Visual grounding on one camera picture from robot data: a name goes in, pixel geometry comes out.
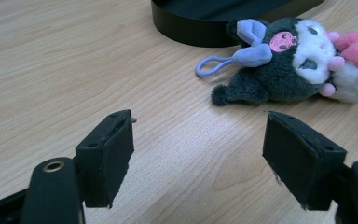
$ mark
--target wooden table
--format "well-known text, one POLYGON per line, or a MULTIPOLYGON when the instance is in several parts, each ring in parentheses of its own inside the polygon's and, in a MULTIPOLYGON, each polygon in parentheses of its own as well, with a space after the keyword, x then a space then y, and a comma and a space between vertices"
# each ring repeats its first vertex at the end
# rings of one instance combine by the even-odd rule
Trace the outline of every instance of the wooden table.
MULTIPOLYGON (((108 114, 130 109, 135 153, 113 208, 88 223, 334 223, 336 206, 308 212, 279 185, 262 146, 270 110, 297 117, 358 161, 358 104, 211 104, 234 68, 201 79, 204 57, 162 35, 150 1, 0 1, 0 199, 27 188, 42 161, 74 157, 108 114)), ((328 30, 358 30, 358 0, 303 14, 328 30)))

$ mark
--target plush keychain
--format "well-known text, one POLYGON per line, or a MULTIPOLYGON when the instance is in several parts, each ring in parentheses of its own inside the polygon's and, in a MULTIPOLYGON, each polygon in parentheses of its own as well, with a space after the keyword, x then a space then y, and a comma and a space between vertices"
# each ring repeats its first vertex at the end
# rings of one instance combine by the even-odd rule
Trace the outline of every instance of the plush keychain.
POLYGON ((242 66, 227 86, 213 89, 214 105, 230 103, 263 104, 267 100, 299 101, 314 94, 332 95, 331 70, 341 57, 322 25, 313 20, 286 18, 271 24, 241 20, 227 25, 242 48, 232 57, 211 56, 196 67, 196 74, 207 77, 229 64, 242 66), (218 61, 214 69, 202 67, 218 61))
POLYGON ((329 35, 344 60, 335 64, 336 71, 331 76, 336 91, 325 96, 342 102, 358 102, 358 32, 329 35))

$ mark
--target black tray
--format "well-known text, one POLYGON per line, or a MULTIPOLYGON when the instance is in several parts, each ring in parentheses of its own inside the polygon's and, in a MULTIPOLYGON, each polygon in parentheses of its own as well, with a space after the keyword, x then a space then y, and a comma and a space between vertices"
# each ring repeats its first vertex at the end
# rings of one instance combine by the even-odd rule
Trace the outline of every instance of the black tray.
POLYGON ((324 0, 152 0, 153 22, 167 37, 197 47, 238 43, 226 33, 234 19, 296 17, 324 0))

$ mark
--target white plush face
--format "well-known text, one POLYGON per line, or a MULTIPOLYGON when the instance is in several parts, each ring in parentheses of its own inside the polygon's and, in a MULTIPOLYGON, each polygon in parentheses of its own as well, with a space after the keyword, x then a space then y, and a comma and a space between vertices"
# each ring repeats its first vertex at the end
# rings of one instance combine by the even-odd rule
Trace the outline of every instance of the white plush face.
POLYGON ((329 60, 336 49, 327 32, 317 21, 303 20, 296 25, 298 31, 297 51, 293 67, 310 84, 322 84, 329 78, 329 60))

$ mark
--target pink skull patch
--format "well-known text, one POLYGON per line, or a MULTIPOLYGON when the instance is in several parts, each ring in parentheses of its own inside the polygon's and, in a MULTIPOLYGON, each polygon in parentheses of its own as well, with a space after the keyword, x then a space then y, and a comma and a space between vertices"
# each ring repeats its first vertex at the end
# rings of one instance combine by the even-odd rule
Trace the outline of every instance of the pink skull patch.
POLYGON ((283 52, 296 45, 297 37, 290 32, 284 31, 277 33, 269 42, 269 47, 275 52, 283 52))

